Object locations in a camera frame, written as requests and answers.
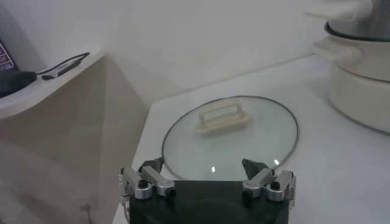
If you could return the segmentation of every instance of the black cable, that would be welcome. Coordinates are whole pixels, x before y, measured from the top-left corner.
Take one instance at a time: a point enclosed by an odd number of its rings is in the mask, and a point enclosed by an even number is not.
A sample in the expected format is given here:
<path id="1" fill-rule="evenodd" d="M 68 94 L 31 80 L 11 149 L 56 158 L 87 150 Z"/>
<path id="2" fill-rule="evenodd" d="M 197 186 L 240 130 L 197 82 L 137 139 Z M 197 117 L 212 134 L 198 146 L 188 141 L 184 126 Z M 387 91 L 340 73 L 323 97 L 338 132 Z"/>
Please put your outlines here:
<path id="1" fill-rule="evenodd" d="M 76 56 L 74 56 L 74 57 L 71 57 L 71 58 L 69 58 L 69 59 L 67 59 L 67 60 L 65 60 L 65 61 L 63 61 L 63 62 L 61 62 L 61 63 L 59 63 L 58 65 L 54 66 L 54 67 L 51 68 L 51 69 L 48 69 L 48 70 L 45 70 L 45 71 L 38 72 L 37 75 L 43 75 L 43 74 L 46 74 L 46 73 L 48 73 L 48 72 L 51 72 L 51 71 L 55 70 L 56 68 L 60 67 L 61 65 L 64 65 L 65 63 L 67 63 L 67 62 L 69 62 L 69 61 L 71 61 L 71 60 L 73 60 L 73 59 L 76 59 L 76 58 L 80 58 L 79 61 L 82 61 L 82 60 L 84 60 L 84 58 L 86 58 L 89 54 L 90 54 L 89 52 L 86 52 L 86 53 L 84 53 L 84 54 L 79 54 L 79 55 L 76 55 Z"/>

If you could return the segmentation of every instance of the glass pot lid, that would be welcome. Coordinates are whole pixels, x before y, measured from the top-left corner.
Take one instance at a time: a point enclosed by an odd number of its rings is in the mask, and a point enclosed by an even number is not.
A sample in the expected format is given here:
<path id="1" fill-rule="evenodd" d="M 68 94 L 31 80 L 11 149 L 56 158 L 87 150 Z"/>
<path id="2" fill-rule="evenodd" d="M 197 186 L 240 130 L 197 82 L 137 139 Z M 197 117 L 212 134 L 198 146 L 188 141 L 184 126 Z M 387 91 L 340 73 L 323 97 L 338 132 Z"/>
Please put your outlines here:
<path id="1" fill-rule="evenodd" d="M 218 99 L 189 111 L 165 136 L 168 169 L 183 180 L 247 179 L 242 159 L 281 165 L 299 137 L 287 107 L 264 97 Z"/>

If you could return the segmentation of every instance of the white pot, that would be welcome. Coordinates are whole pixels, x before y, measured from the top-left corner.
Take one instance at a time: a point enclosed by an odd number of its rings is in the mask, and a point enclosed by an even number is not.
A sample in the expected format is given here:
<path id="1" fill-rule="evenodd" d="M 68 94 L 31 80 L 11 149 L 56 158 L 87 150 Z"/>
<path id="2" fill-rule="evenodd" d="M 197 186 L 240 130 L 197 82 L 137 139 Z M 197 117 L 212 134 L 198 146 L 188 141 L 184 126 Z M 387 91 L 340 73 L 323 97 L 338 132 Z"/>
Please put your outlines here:
<path id="1" fill-rule="evenodd" d="M 314 43 L 313 52 L 351 73 L 390 82 L 390 42 L 329 36 Z"/>
<path id="2" fill-rule="evenodd" d="M 331 69 L 330 101 L 348 117 L 390 133 L 390 83 Z"/>

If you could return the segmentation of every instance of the white countertop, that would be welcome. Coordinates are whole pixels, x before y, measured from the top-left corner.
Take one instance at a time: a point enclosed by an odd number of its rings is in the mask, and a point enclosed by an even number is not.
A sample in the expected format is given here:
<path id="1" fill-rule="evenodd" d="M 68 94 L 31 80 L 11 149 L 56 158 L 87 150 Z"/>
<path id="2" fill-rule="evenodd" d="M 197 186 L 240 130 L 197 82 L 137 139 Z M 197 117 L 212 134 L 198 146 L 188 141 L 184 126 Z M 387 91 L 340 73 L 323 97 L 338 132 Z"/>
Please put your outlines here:
<path id="1" fill-rule="evenodd" d="M 210 100 L 254 95 L 287 106 L 300 125 L 300 139 L 277 169 L 297 175 L 291 224 L 389 223 L 390 135 L 356 124 L 328 101 L 330 64 L 316 56 L 253 72 L 153 104 L 132 167 L 161 156 L 171 125 Z M 173 176 L 163 169 L 167 178 Z M 113 224 L 125 224 L 118 206 Z"/>

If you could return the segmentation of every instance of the metal rim of lid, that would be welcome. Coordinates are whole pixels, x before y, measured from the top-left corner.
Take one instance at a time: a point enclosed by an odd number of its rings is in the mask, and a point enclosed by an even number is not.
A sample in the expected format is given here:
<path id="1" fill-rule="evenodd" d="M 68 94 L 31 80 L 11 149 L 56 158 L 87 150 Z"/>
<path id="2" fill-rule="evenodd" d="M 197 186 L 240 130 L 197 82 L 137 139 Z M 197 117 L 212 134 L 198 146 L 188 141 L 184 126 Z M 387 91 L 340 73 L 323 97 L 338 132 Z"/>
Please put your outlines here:
<path id="1" fill-rule="evenodd" d="M 333 30 L 332 27 L 329 25 L 329 22 L 325 23 L 325 31 L 328 32 L 330 35 L 351 39 L 351 40 L 360 40 L 360 41 L 369 41 L 369 42 L 390 42 L 390 38 L 369 38 L 369 37 L 359 37 L 359 36 L 352 36 L 352 35 L 340 33 Z"/>
<path id="2" fill-rule="evenodd" d="M 278 168 L 279 166 L 283 165 L 285 163 L 285 161 L 291 156 L 291 154 L 293 153 L 293 151 L 295 150 L 295 148 L 297 147 L 297 144 L 298 144 L 298 141 L 299 141 L 299 136 L 300 136 L 300 127 L 299 127 L 299 123 L 298 123 L 298 120 L 297 118 L 295 117 L 295 115 L 293 114 L 293 112 L 287 108 L 286 106 L 284 106 L 283 104 L 281 104 L 280 102 L 276 101 L 276 100 L 273 100 L 273 99 L 270 99 L 270 98 L 267 98 L 267 97 L 261 97 L 261 96 L 246 96 L 246 95 L 239 95 L 239 96 L 231 96 L 231 97 L 224 97 L 224 98 L 219 98 L 219 99 L 215 99 L 215 100 L 211 100 L 209 102 L 206 102 L 206 103 L 203 103 L 202 105 L 196 107 L 196 108 L 193 108 L 192 110 L 189 110 L 187 113 L 185 113 L 183 116 L 181 116 L 177 121 L 175 121 L 175 123 L 169 128 L 169 130 L 166 132 L 165 134 L 165 137 L 164 137 L 164 140 L 163 140 L 163 144 L 161 146 L 161 157 L 164 158 L 164 161 L 165 161 L 165 156 L 164 156 L 164 145 L 165 145 L 165 141 L 166 139 L 168 138 L 169 136 L 169 133 L 171 132 L 171 130 L 176 126 L 177 123 L 179 123 L 185 116 L 187 116 L 188 114 L 190 114 L 191 112 L 193 112 L 194 110 L 197 110 L 209 103 L 213 103 L 213 102 L 216 102 L 216 101 L 219 101 L 219 100 L 224 100 L 224 99 L 231 99 L 231 98 L 256 98 L 256 99 L 263 99 L 263 100 L 268 100 L 268 101 L 271 101 L 273 103 L 276 103 L 277 105 L 281 106 L 283 109 L 285 109 L 290 115 L 291 117 L 294 119 L 294 122 L 295 122 L 295 125 L 296 125 L 296 128 L 297 128 L 297 134 L 296 134 L 296 138 L 295 138 L 295 142 L 294 142 L 294 145 L 291 149 L 291 151 L 288 153 L 288 155 L 282 160 L 280 161 L 280 163 L 278 165 L 276 165 L 274 167 L 274 169 Z M 169 172 L 174 175 L 175 177 L 181 179 L 181 180 L 186 180 L 186 178 L 183 178 L 181 176 L 179 176 L 178 174 L 176 174 L 175 172 L 173 172 L 173 170 L 168 166 L 167 163 L 164 163 L 166 168 L 169 170 Z"/>

